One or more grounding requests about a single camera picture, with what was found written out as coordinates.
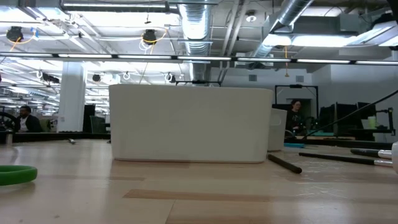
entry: wall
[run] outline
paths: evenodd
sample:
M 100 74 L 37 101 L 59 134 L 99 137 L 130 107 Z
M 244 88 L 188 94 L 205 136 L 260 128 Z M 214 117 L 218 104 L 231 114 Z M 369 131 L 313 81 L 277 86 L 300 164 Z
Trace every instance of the wall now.
M 313 73 L 313 84 L 320 88 L 320 106 L 333 103 L 372 103 L 398 89 L 397 68 L 392 66 L 327 65 Z M 376 105 L 377 110 L 393 107 L 394 126 L 398 125 L 398 95 Z M 388 116 L 377 114 L 377 122 L 388 126 Z M 398 141 L 390 134 L 378 134 L 377 141 Z
M 220 70 L 218 68 L 211 69 L 211 80 L 217 81 Z M 245 88 L 266 88 L 274 91 L 275 85 L 312 85 L 312 74 L 307 73 L 305 69 L 290 69 L 288 71 L 289 77 L 285 77 L 286 70 L 246 70 L 243 68 L 230 68 L 225 76 L 223 86 L 225 87 L 245 87 Z M 249 81 L 249 75 L 257 75 L 256 82 Z M 303 75 L 304 82 L 297 83 L 296 75 Z M 312 115 L 316 115 L 315 104 L 315 90 L 310 88 L 292 89 L 287 87 L 279 87 L 277 99 L 279 104 L 290 103 L 291 99 L 311 99 L 312 100 Z

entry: person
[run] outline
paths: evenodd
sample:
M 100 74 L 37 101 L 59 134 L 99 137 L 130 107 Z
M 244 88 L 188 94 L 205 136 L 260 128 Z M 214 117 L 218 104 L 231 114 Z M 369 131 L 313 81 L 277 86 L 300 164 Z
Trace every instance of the person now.
M 19 132 L 37 133 L 43 131 L 39 119 L 30 115 L 31 112 L 32 109 L 29 106 L 21 106 L 19 108 L 19 117 L 17 117 L 21 125 L 21 128 L 18 130 Z
M 287 111 L 286 130 L 298 133 L 300 131 L 300 123 L 302 122 L 302 117 L 299 113 L 301 102 L 299 100 L 292 100 L 291 105 L 292 109 Z

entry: green ring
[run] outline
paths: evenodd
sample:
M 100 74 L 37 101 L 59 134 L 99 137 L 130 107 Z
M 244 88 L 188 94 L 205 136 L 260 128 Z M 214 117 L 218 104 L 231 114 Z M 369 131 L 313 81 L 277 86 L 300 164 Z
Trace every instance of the green ring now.
M 22 184 L 37 177 L 36 167 L 31 166 L 0 166 L 0 186 Z

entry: white column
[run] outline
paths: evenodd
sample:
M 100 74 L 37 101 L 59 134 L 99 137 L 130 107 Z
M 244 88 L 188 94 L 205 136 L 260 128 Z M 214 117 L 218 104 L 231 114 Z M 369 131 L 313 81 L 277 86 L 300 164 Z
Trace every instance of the white column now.
M 62 69 L 58 132 L 83 131 L 86 70 L 81 62 L 64 62 Z

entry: exposed ceiling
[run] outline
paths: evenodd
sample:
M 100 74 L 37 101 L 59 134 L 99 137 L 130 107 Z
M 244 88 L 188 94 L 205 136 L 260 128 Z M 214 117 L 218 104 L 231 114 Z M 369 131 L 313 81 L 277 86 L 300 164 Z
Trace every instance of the exposed ceiling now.
M 88 3 L 144 3 L 148 1 L 95 1 L 86 0 L 79 2 Z M 226 35 L 226 27 L 231 19 L 231 8 L 233 0 L 219 1 L 211 9 L 211 45 L 210 55 L 219 55 L 223 47 Z M 268 15 L 280 10 L 282 1 L 250 1 L 246 11 L 254 10 L 256 20 L 248 22 L 245 19 L 241 24 L 238 40 L 233 46 L 233 53 L 251 52 L 262 42 L 262 27 Z M 378 9 L 387 7 L 383 0 L 315 0 L 313 4 L 302 14 L 302 16 L 337 17 L 340 14 L 367 14 Z M 146 13 L 146 12 L 90 12 L 69 11 L 67 16 L 55 15 L 57 20 L 43 21 L 35 20 L 18 8 L 0 7 L 0 52 L 10 51 L 14 44 L 6 38 L 6 32 L 11 26 L 21 26 L 26 44 L 16 44 L 13 52 L 47 52 L 47 53 L 86 53 L 86 54 L 152 54 L 156 55 L 185 55 L 185 45 L 178 40 L 184 39 L 180 16 L 178 14 Z M 143 50 L 141 35 L 147 29 L 154 29 L 157 38 L 164 36 L 158 41 L 153 49 Z M 274 57 L 288 58 L 328 58 L 328 59 L 384 59 L 389 56 L 388 47 L 302 47 L 288 46 L 286 48 L 274 47 L 271 54 Z M 43 85 L 48 84 L 38 78 L 37 71 L 41 70 L 59 79 L 62 77 L 62 62 L 43 60 L 24 60 L 20 58 L 0 58 L 4 61 L 0 64 L 2 70 L 2 84 L 24 84 Z M 88 71 L 89 86 L 104 86 L 109 83 L 95 83 L 92 81 L 94 74 L 112 74 L 120 76 L 122 83 L 138 83 L 146 63 L 140 62 L 85 62 Z M 275 64 L 274 69 L 283 68 L 284 64 Z M 305 68 L 309 72 L 319 68 L 313 65 L 293 65 L 292 68 Z M 165 76 L 168 73 L 176 75 L 178 80 L 189 79 L 189 67 L 186 63 L 150 63 L 142 83 L 168 84 Z M 51 106 L 57 106 L 59 87 L 54 88 L 2 88 L 0 100 L 10 96 L 23 96 L 24 98 L 38 98 L 43 100 L 23 100 L 22 104 L 39 106 L 50 102 Z M 87 98 L 108 95 L 107 89 L 91 88 L 87 91 Z M 16 105 L 17 100 L 2 100 L 0 104 L 8 107 Z M 106 108 L 106 97 L 98 104 Z

